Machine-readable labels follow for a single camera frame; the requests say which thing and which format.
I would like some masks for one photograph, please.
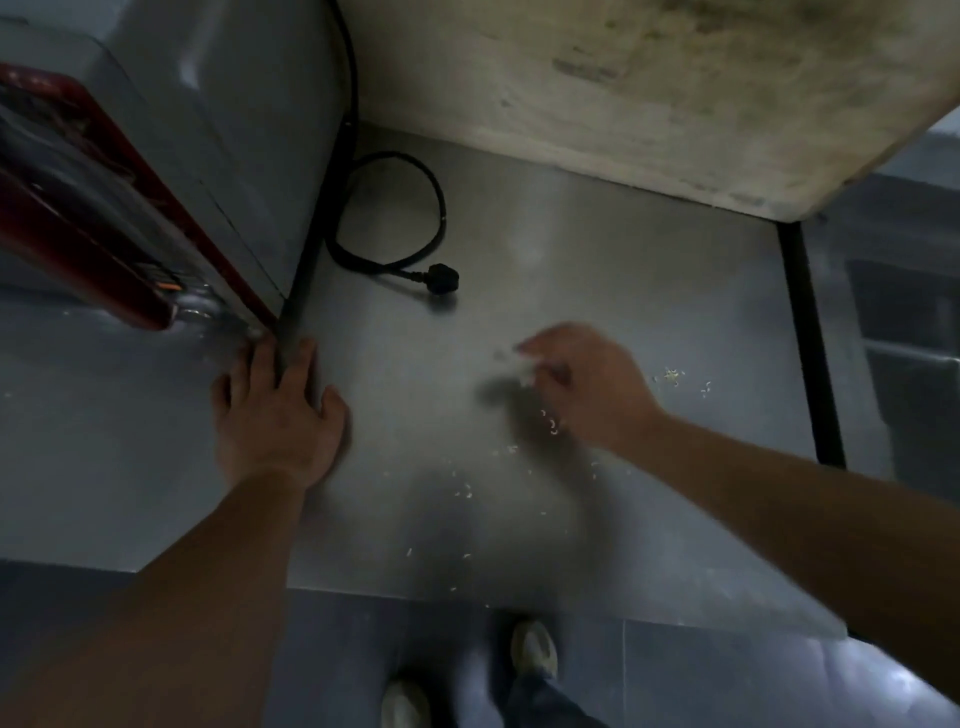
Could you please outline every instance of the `power cord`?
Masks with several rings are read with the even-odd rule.
[[[350,31],[347,27],[347,22],[344,19],[344,14],[340,9],[340,4],[337,2],[337,0],[327,0],[327,5],[330,7],[333,20],[337,24],[337,28],[340,31],[340,35],[344,42],[344,49],[347,53],[347,66],[350,75],[350,107],[347,112],[347,119],[344,123],[350,129],[348,144],[350,145],[349,156],[352,158],[356,153],[357,131],[360,124],[360,90],[357,75],[357,59],[356,54],[353,52],[353,40],[350,37]],[[360,255],[351,253],[337,240],[337,233],[340,229],[340,219],[343,217],[344,209],[346,208],[349,200],[347,181],[349,180],[350,175],[359,169],[366,167],[368,164],[373,164],[374,162],[382,159],[399,159],[417,167],[417,169],[419,169],[430,181],[430,185],[433,187],[434,194],[437,196],[437,206],[440,210],[440,225],[437,227],[437,232],[430,242],[420,248],[416,253],[407,255],[407,257],[401,260],[395,260],[393,263],[377,263],[373,260],[369,260]],[[436,251],[440,247],[440,244],[444,242],[444,237],[446,236],[446,199],[444,198],[444,191],[440,187],[440,182],[437,180],[436,175],[430,171],[426,164],[421,162],[416,157],[406,154],[405,152],[373,152],[372,154],[365,155],[353,161],[344,175],[340,194],[341,199],[337,202],[333,209],[333,214],[330,216],[330,226],[326,232],[326,235],[324,236],[326,239],[326,248],[330,251],[330,257],[333,258],[334,262],[349,271],[362,273],[367,276],[380,276],[386,274],[412,280],[417,283],[423,283],[426,285],[427,290],[436,296],[443,296],[448,293],[452,293],[460,287],[460,274],[449,266],[443,265],[442,263],[435,263],[431,265],[425,273],[404,270],[414,263],[419,263],[428,255]]]

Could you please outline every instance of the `tiled floor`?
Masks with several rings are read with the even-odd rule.
[[[0,564],[0,686],[37,641],[127,574]],[[438,728],[495,727],[516,620],[483,605],[291,592],[264,725],[378,725],[385,682],[421,680]],[[552,616],[567,692],[611,728],[946,728],[960,710],[875,648]]]

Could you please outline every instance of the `left hand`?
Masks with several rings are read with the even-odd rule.
[[[264,337],[248,365],[244,349],[229,375],[210,390],[217,428],[217,464],[232,489],[264,476],[306,491],[326,475],[340,447],[348,407],[327,386],[318,412],[305,390],[316,342],[302,339],[279,385],[276,340]]]

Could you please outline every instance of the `shoe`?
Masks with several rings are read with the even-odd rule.
[[[524,621],[514,628],[510,657],[517,675],[538,672],[556,680],[560,672],[557,646],[538,621]]]
[[[380,728],[430,728],[430,703],[416,683],[394,680],[383,693]]]

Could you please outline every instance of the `hand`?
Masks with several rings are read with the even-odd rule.
[[[316,342],[300,341],[293,362],[276,384],[276,341],[256,345],[253,361],[240,353],[228,375],[211,387],[217,427],[217,463],[230,488],[264,475],[306,490],[320,480],[340,447],[347,404],[332,386],[324,389],[321,410],[304,395]]]
[[[630,353],[584,324],[548,328],[517,347],[540,361],[540,395],[581,440],[624,455],[665,413]]]

